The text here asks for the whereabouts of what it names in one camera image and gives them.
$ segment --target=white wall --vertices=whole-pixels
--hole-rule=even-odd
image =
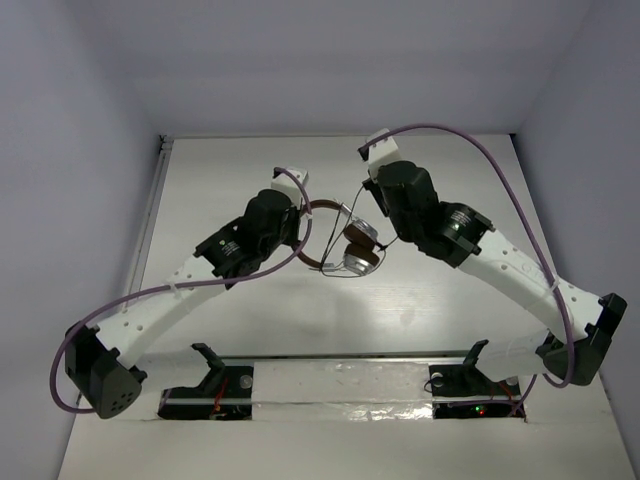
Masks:
[[[73,0],[164,133],[515,132],[590,0]]]
[[[640,2],[595,2],[516,140],[560,273],[630,303],[603,373],[640,471]]]
[[[89,51],[91,39],[72,17],[57,0],[0,7],[0,468],[7,480],[57,476],[72,417],[49,397],[50,362],[66,327],[119,291],[158,148],[130,85],[106,56]]]

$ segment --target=white backdrop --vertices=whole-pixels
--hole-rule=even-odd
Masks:
[[[68,0],[163,133],[515,132],[588,0]]]

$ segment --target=wire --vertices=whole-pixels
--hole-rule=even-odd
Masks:
[[[342,212],[340,210],[338,210],[338,213],[336,215],[336,221],[333,224],[333,230],[331,232],[331,235],[329,236],[329,241],[327,242],[327,246],[324,250],[324,253],[322,254],[322,259],[320,260],[320,273],[322,273],[325,277],[336,277],[339,275],[327,275],[324,272],[324,264],[327,261],[327,258],[329,258],[329,255],[331,255],[331,252],[333,251],[333,248],[336,246],[336,244],[338,243],[338,240],[340,240],[340,237],[344,234],[344,231],[346,230],[347,226],[349,225],[349,222],[351,221],[351,218],[353,217],[353,209],[356,208],[356,203],[358,203],[358,198],[360,197],[360,194],[362,193],[362,191],[364,190],[364,185],[361,186],[358,189],[358,192],[356,193],[355,198],[353,199],[353,202],[351,203],[351,209],[349,211],[349,215],[347,216],[347,220],[344,224],[344,228],[342,229],[342,231],[340,232],[340,235],[338,235],[338,237],[333,241],[333,243],[331,243],[331,241],[333,240],[333,237],[335,235],[336,229],[338,227],[338,222],[340,221],[340,215],[342,215]]]
[[[493,167],[494,171],[496,172],[496,175],[498,175],[498,178],[502,183],[502,186],[507,192],[507,195],[509,196],[511,203],[513,204],[516,210],[516,213],[520,218],[520,222],[522,223],[522,226],[524,227],[524,230],[527,233],[527,237],[531,242],[531,246],[533,247],[533,250],[536,252],[538,260],[540,261],[540,266],[542,267],[542,271],[544,272],[547,282],[549,283],[550,286],[554,285],[555,277],[553,275],[553,271],[551,270],[551,266],[549,265],[549,262],[547,261],[544,255],[544,252],[542,251],[542,248],[540,247],[540,244],[538,243],[538,240],[535,234],[533,233],[531,224],[529,223],[529,220],[527,219],[527,216],[524,213],[524,210],[522,208],[522,205],[520,204],[520,201],[518,200],[518,197],[513,191],[513,188],[511,188],[511,185],[509,184],[509,181],[507,180],[507,177],[505,176],[504,172],[500,168],[500,165],[498,165],[498,162],[496,161],[496,159],[493,157],[493,155],[491,155],[491,152],[489,152],[489,150],[487,150],[487,148],[484,145],[482,145],[482,143],[480,143],[478,140],[476,140],[474,137],[472,137],[471,135],[469,135],[468,133],[462,130],[459,130],[454,127],[449,127],[447,125],[441,125],[438,123],[414,123],[411,125],[405,125],[404,127],[395,128],[389,132],[383,133],[382,135],[378,135],[377,137],[369,140],[364,145],[362,145],[358,149],[358,151],[361,153],[366,152],[370,147],[373,147],[376,143],[381,142],[393,135],[398,135],[400,133],[408,132],[410,130],[418,130],[418,129],[433,129],[433,130],[441,130],[443,132],[452,133],[454,135],[457,135],[458,137],[465,139],[467,142],[471,143],[474,147],[480,150],[480,152],[484,155],[484,157],[489,161],[489,163]],[[556,388],[565,388],[567,385],[571,383],[571,380],[573,379],[576,353],[575,353],[575,347],[573,345],[573,331],[571,326],[571,317],[569,316],[567,304],[565,303],[562,293],[560,293],[560,289],[557,286],[553,289],[553,295],[555,297],[556,303],[558,304],[560,315],[562,316],[562,324],[564,326],[564,332],[565,332],[565,337],[567,342],[566,343],[567,351],[568,351],[567,373],[564,377],[564,380],[562,380],[561,382],[554,381],[547,374],[544,374],[544,378],[547,382],[549,382],[551,385],[553,385]],[[527,387],[525,393],[522,395],[519,405],[524,404],[525,399],[531,392],[531,389],[533,387],[533,384],[536,381],[536,378],[537,377],[534,375],[533,378],[531,379],[531,383]]]
[[[504,393],[507,394],[509,400],[513,402],[513,396],[511,395],[511,390],[509,390],[506,386],[503,385],[502,382],[498,382],[498,386],[502,389]]]
[[[309,214],[309,216],[307,217],[307,231],[305,232],[304,238],[302,239],[298,247],[294,250],[294,252],[291,255],[289,255],[287,258],[285,258],[282,262],[262,272],[257,272],[251,275],[246,275],[243,277],[236,277],[236,278],[216,278],[213,280],[181,282],[181,283],[176,283],[175,288],[183,289],[183,288],[195,288],[195,287],[210,287],[214,285],[226,285],[229,283],[240,283],[240,282],[248,282],[250,280],[257,280],[258,278],[266,277],[267,275],[270,275],[280,270],[282,267],[289,264],[298,256],[298,254],[302,251],[302,249],[305,247],[305,245],[309,241],[309,237],[311,236],[311,226],[312,226],[311,207],[310,207],[311,201],[309,200],[309,195],[307,194],[307,190],[304,188],[304,185],[300,183],[300,181],[296,178],[294,174],[292,174],[291,172],[289,172],[284,168],[279,168],[279,167],[275,168],[274,172],[282,173],[286,175],[293,181],[293,183],[296,184],[296,187],[298,187],[298,189],[300,190],[300,193],[302,194],[302,197],[304,198],[304,209]],[[49,390],[51,392],[51,398],[53,398],[53,401],[58,407],[60,407],[62,410],[69,413],[93,413],[95,411],[92,408],[77,408],[77,407],[73,407],[71,405],[66,404],[62,400],[62,398],[60,397],[60,393],[58,392],[57,378],[58,378],[58,368],[60,367],[60,362],[62,361],[62,357],[67,347],[69,346],[73,338],[82,329],[82,327],[87,325],[90,321],[92,321],[96,317],[102,315],[103,313],[108,312],[109,310],[113,309],[114,307],[117,307],[122,303],[128,302],[130,300],[134,300],[136,298],[144,297],[147,295],[170,291],[172,288],[173,287],[171,285],[159,285],[157,287],[140,290],[139,292],[130,293],[123,297],[112,300],[111,302],[91,312],[89,315],[84,317],[82,320],[76,323],[69,330],[64,340],[60,344],[60,347],[58,347],[58,350],[56,351],[55,356],[53,357],[53,363],[51,364],[51,370],[49,372]]]
[[[386,245],[381,245],[379,248],[380,250],[378,250],[379,252],[385,252],[387,250],[387,248],[389,248],[391,245],[393,245],[396,240],[398,240],[398,238],[400,238],[398,235],[396,235],[396,238],[394,238],[393,240],[391,240],[389,243],[387,243]]]
[[[218,392],[218,394],[216,395],[213,401],[213,412],[211,412],[211,415],[215,415],[220,411],[220,400],[222,399],[222,397],[224,397],[224,392],[227,389],[228,383],[229,383],[229,377],[225,377],[224,382],[222,382],[222,387],[220,388],[220,391]]]

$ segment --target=screw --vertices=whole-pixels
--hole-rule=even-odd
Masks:
[[[253,378],[251,375],[243,375],[240,377],[240,388],[247,389],[253,386]]]
[[[440,388],[444,385],[444,380],[442,379],[442,374],[440,372],[436,372],[431,375],[431,385],[436,388]]]

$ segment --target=red wire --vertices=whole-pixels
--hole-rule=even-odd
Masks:
[[[227,389],[227,383],[229,383],[229,379],[225,378],[224,382],[222,382],[222,388],[220,389],[220,391],[216,395],[216,398],[215,398],[215,400],[213,402],[213,412],[211,412],[212,415],[218,413],[218,411],[220,410],[220,400],[224,396],[224,392]]]

